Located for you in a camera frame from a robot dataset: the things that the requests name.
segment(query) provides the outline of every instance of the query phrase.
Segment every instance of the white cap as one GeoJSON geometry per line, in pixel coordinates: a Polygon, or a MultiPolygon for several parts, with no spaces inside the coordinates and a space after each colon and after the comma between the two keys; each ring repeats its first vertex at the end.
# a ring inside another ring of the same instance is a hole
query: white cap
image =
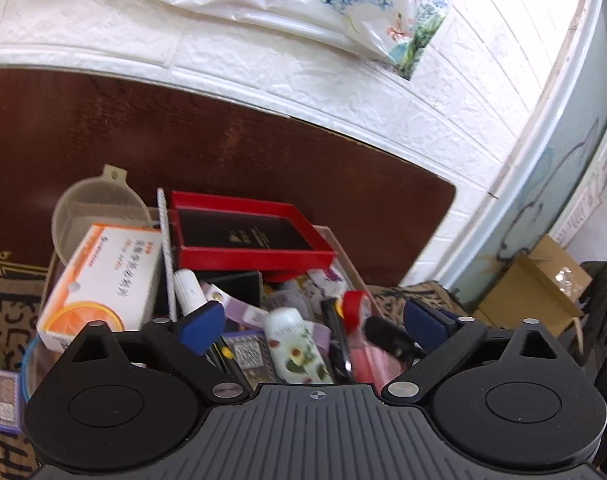
{"type": "Polygon", "coordinates": [[[190,269],[180,269],[174,273],[174,290],[184,316],[208,302],[199,281],[190,269]]]}

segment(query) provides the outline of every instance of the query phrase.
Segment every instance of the barcode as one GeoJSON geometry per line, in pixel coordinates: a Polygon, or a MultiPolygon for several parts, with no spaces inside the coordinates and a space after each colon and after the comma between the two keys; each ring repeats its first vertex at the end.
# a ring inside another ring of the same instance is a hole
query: barcode
{"type": "Polygon", "coordinates": [[[0,419],[14,422],[14,406],[8,402],[0,402],[0,419]]]}
{"type": "Polygon", "coordinates": [[[238,367],[242,370],[247,368],[259,368],[264,365],[261,356],[261,347],[256,341],[237,343],[234,346],[234,357],[238,367]]]}

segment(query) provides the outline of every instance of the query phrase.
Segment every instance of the brown wooden board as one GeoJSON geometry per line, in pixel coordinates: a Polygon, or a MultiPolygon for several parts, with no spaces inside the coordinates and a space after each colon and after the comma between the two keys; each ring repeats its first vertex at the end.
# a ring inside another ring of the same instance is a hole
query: brown wooden board
{"type": "Polygon", "coordinates": [[[46,266],[57,199],[104,163],[149,205],[157,187],[291,202],[379,285],[403,278],[455,196],[429,171],[301,121],[104,76],[0,69],[2,254],[46,266]]]}

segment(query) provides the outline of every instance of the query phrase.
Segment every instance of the purple card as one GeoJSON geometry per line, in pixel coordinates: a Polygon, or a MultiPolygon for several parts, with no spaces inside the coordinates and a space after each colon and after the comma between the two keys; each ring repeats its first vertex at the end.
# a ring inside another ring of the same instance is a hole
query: purple card
{"type": "Polygon", "coordinates": [[[0,370],[0,430],[20,433],[19,374],[0,370]]]}

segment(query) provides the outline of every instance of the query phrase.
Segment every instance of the white and orange medicine box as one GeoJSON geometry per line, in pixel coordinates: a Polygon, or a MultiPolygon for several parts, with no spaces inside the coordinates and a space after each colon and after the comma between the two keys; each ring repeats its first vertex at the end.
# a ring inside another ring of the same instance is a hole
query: white and orange medicine box
{"type": "Polygon", "coordinates": [[[113,331],[139,330],[152,317],[160,263],[160,231],[93,224],[39,318],[43,343],[63,352],[92,320],[113,331]]]}

